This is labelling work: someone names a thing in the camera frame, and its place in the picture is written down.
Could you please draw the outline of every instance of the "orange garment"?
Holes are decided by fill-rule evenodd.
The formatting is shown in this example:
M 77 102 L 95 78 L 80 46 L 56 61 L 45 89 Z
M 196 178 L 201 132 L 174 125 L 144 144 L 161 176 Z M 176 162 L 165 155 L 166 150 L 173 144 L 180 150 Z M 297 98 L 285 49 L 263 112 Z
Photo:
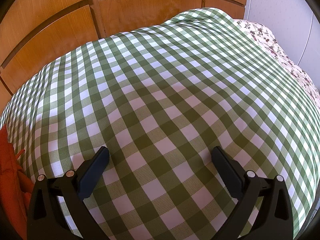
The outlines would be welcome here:
M 8 142 L 7 126 L 4 125 L 0 130 L 0 205 L 24 240 L 27 240 L 27 210 L 32 190 L 33 183 L 16 161 L 13 144 Z

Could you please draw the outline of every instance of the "green and white checkered fabric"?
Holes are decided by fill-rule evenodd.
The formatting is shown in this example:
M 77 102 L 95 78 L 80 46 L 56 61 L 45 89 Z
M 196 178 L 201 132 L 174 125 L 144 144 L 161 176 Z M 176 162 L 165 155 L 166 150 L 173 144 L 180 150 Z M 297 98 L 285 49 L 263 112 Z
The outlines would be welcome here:
M 108 147 L 110 164 L 84 202 L 110 239 L 210 239 L 236 203 L 211 162 L 216 145 L 246 170 L 284 177 L 294 235 L 319 182 L 315 105 L 215 8 L 67 53 L 18 90 L 4 123 L 15 151 L 26 149 L 20 163 L 33 181 Z

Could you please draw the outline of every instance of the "silver screw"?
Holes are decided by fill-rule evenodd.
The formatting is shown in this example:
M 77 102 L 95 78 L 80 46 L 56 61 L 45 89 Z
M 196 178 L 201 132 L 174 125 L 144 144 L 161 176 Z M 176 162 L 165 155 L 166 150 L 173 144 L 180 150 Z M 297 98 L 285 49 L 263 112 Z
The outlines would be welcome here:
M 256 174 L 253 171 L 247 171 L 247 175 L 249 178 L 254 178 Z
M 42 180 L 44 180 L 44 175 L 43 174 L 38 176 L 38 181 L 42 181 Z
M 284 178 L 281 175 L 277 175 L 277 180 L 279 180 L 280 182 L 284 181 Z
M 66 176 L 72 177 L 74 174 L 75 174 L 75 172 L 73 170 L 71 170 L 71 171 L 67 171 Z

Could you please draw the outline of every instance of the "checkered blanket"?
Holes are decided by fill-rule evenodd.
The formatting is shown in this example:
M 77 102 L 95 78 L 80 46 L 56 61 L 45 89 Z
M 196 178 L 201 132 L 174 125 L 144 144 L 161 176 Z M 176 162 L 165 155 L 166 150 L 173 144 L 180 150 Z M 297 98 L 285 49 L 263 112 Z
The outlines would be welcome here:
M 84 202 L 110 239 L 210 239 L 236 205 L 211 162 L 216 145 L 246 170 L 284 177 L 294 235 L 319 182 L 314 103 L 215 8 L 59 57 L 12 97 L 4 123 L 15 151 L 26 149 L 19 160 L 33 181 L 77 169 L 108 147 L 110 164 Z

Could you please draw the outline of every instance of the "bed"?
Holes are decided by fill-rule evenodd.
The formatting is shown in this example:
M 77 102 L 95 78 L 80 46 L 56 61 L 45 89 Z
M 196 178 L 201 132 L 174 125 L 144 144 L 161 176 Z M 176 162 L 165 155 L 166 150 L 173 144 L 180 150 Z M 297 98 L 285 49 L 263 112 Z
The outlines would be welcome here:
M 61 176 L 105 145 L 85 204 L 110 239 L 210 239 L 236 204 L 208 158 L 221 145 L 285 178 L 297 235 L 319 182 L 320 96 L 271 30 L 241 20 L 245 3 L 15 0 L 0 23 L 0 126 L 26 175 Z

